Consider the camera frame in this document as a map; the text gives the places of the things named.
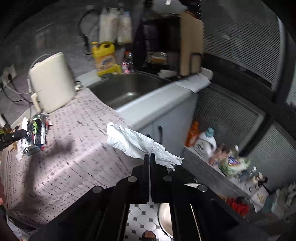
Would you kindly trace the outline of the stainless steel sink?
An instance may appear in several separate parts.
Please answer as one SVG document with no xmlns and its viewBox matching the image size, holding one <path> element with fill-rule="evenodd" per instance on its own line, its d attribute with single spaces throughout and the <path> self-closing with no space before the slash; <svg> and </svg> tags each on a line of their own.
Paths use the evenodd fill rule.
<svg viewBox="0 0 296 241">
<path fill-rule="evenodd" d="M 88 88 L 107 106 L 118 109 L 158 88 L 169 84 L 148 74 L 115 75 L 90 85 Z"/>
</svg>

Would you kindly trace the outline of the silver foil snack wrapper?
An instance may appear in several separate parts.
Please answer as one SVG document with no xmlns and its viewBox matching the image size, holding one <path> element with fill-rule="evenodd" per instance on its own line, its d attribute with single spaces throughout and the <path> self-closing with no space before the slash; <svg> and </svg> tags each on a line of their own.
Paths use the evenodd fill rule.
<svg viewBox="0 0 296 241">
<path fill-rule="evenodd" d="M 29 156 L 35 151 L 45 149 L 48 127 L 52 125 L 45 114 L 36 114 L 31 119 L 24 117 L 21 129 L 26 131 L 26 136 L 16 144 L 16 159 L 20 161 L 23 156 Z"/>
</svg>

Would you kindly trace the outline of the cream air fryer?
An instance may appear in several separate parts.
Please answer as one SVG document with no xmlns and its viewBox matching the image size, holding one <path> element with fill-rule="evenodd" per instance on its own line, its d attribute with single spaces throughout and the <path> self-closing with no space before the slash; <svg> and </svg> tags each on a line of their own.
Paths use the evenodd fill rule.
<svg viewBox="0 0 296 241">
<path fill-rule="evenodd" d="M 28 84 L 34 92 L 31 100 L 38 113 L 52 113 L 70 102 L 76 95 L 73 74 L 66 62 L 65 53 L 44 54 L 32 64 Z"/>
</svg>

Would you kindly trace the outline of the wooden cutting board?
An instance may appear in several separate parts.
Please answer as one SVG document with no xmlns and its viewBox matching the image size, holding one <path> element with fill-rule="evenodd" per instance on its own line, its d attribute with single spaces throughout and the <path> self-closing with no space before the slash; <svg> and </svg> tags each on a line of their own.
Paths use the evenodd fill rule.
<svg viewBox="0 0 296 241">
<path fill-rule="evenodd" d="M 180 75 L 189 76 L 201 71 L 203 58 L 204 23 L 188 12 L 181 13 Z"/>
</svg>

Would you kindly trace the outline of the white wall socket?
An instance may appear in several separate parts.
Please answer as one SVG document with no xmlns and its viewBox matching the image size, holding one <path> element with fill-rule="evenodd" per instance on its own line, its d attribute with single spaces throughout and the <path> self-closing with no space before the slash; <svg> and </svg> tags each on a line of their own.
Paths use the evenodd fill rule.
<svg viewBox="0 0 296 241">
<path fill-rule="evenodd" d="M 17 77 L 15 66 L 12 64 L 10 67 L 3 69 L 3 74 L 1 76 L 1 82 L 4 86 L 9 84 L 12 80 Z"/>
</svg>

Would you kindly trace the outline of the red cloth on floor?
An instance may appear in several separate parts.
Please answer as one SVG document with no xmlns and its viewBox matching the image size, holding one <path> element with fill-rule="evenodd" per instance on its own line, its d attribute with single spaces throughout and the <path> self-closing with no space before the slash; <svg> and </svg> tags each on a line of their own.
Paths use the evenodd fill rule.
<svg viewBox="0 0 296 241">
<path fill-rule="evenodd" d="M 241 216 L 245 216 L 249 213 L 249 206 L 243 196 L 237 197 L 236 199 L 227 199 L 226 203 Z"/>
</svg>

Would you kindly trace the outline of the white laundry detergent bottle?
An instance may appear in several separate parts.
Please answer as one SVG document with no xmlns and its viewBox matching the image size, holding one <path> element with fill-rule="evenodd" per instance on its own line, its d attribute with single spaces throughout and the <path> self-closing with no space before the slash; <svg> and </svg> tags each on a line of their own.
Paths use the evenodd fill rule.
<svg viewBox="0 0 296 241">
<path fill-rule="evenodd" d="M 199 135 L 194 144 L 194 150 L 202 160 L 206 160 L 213 156 L 216 149 L 217 143 L 214 138 L 214 130 L 207 128 Z"/>
</svg>

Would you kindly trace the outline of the black dish rack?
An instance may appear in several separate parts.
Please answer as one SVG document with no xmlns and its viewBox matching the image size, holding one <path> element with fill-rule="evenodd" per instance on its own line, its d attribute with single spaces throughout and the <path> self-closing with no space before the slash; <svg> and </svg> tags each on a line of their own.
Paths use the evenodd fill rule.
<svg viewBox="0 0 296 241">
<path fill-rule="evenodd" d="M 180 71 L 181 17 L 144 18 L 135 33 L 132 59 L 137 71 L 157 75 L 161 70 Z"/>
</svg>

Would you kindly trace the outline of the round beige trash bin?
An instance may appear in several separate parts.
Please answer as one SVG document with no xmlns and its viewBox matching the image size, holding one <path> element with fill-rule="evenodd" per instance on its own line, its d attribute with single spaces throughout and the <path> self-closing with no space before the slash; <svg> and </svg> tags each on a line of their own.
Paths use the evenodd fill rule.
<svg viewBox="0 0 296 241">
<path fill-rule="evenodd" d="M 169 203 L 162 203 L 158 212 L 159 225 L 163 232 L 170 238 L 173 238 L 173 229 L 171 222 L 171 212 Z"/>
</svg>

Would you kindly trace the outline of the green white refill pouch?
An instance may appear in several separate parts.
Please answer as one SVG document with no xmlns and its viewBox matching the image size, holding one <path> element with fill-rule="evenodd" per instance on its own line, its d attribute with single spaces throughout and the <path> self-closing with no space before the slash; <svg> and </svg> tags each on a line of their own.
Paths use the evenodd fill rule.
<svg viewBox="0 0 296 241">
<path fill-rule="evenodd" d="M 245 171 L 251 164 L 251 159 L 248 157 L 239 156 L 239 147 L 235 145 L 218 165 L 222 173 L 231 178 Z"/>
</svg>

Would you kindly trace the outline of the white cloth on counter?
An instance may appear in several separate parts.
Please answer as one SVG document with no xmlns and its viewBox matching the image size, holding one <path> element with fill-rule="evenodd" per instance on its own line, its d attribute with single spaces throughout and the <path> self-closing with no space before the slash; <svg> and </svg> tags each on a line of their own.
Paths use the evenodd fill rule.
<svg viewBox="0 0 296 241">
<path fill-rule="evenodd" d="M 211 70 L 202 68 L 200 73 L 176 81 L 175 85 L 198 93 L 211 84 L 212 77 L 213 72 Z"/>
</svg>

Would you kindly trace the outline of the yellow detergent jug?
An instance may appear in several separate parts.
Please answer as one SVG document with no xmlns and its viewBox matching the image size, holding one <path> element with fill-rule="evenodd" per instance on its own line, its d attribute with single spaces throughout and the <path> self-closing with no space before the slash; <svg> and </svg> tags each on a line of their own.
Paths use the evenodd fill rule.
<svg viewBox="0 0 296 241">
<path fill-rule="evenodd" d="M 117 64 L 115 57 L 115 45 L 110 42 L 99 44 L 92 42 L 92 56 L 95 61 L 97 75 L 102 77 L 106 74 L 121 75 L 121 66 Z"/>
</svg>

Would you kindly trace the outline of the black sandal foot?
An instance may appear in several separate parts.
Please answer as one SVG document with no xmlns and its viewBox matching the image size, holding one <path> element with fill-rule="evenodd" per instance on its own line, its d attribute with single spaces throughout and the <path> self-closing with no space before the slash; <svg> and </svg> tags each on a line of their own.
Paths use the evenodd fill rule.
<svg viewBox="0 0 296 241">
<path fill-rule="evenodd" d="M 146 230 L 142 234 L 142 241 L 157 241 L 157 237 L 152 231 Z"/>
</svg>

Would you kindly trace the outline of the white tissue paper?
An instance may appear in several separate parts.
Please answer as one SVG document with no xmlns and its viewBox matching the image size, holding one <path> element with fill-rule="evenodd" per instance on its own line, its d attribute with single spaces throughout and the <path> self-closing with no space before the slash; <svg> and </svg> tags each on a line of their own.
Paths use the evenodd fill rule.
<svg viewBox="0 0 296 241">
<path fill-rule="evenodd" d="M 174 166 L 182 164 L 183 159 L 168 152 L 163 145 L 120 124 L 109 122 L 106 134 L 108 145 L 130 157 L 144 159 L 146 154 L 154 154 L 157 164 L 172 171 L 175 170 Z"/>
</svg>

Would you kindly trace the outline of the orange cleaner bottle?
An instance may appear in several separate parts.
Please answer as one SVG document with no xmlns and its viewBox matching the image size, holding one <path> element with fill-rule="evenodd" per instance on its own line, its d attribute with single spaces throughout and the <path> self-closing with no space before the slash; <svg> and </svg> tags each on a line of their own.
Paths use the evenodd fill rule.
<svg viewBox="0 0 296 241">
<path fill-rule="evenodd" d="M 186 147 L 191 147 L 196 142 L 197 138 L 199 137 L 199 122 L 193 121 L 189 133 L 187 135 L 187 139 L 185 142 Z"/>
</svg>

